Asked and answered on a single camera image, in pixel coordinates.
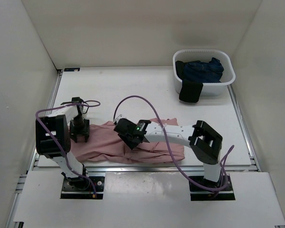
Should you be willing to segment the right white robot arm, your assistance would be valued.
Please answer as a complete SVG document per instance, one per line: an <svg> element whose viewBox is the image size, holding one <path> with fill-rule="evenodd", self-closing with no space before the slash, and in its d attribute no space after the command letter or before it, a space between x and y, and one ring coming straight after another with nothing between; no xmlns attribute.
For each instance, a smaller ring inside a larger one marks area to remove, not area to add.
<svg viewBox="0 0 285 228"><path fill-rule="evenodd" d="M194 125L175 126L150 120L133 123L119 117L114 125L114 131L130 149L138 147L143 142L174 143L191 148L196 158L203 163L205 187L214 190L221 184L222 136L206 122L198 120Z"/></svg>

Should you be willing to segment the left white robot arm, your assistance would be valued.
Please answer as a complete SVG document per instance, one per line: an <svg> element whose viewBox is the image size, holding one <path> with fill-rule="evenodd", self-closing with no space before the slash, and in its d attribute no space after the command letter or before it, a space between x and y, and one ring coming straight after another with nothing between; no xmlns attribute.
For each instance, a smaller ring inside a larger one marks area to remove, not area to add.
<svg viewBox="0 0 285 228"><path fill-rule="evenodd" d="M89 120L84 118L86 102L73 97L60 107L36 112L36 150L39 155L51 159L62 169L69 185L86 190L91 186L85 166L71 152L71 143L87 142Z"/></svg>

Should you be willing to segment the pink trousers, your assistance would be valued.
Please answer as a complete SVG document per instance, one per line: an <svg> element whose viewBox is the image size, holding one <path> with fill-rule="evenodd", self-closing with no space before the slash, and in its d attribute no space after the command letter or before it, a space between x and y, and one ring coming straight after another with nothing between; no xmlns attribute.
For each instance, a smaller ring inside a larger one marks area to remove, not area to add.
<svg viewBox="0 0 285 228"><path fill-rule="evenodd" d="M114 130L115 125L108 121L102 125L89 126L89 138L78 137L71 141L71 152L81 162L169 163L172 162L166 142L141 142L134 138L123 141Z"/></svg>

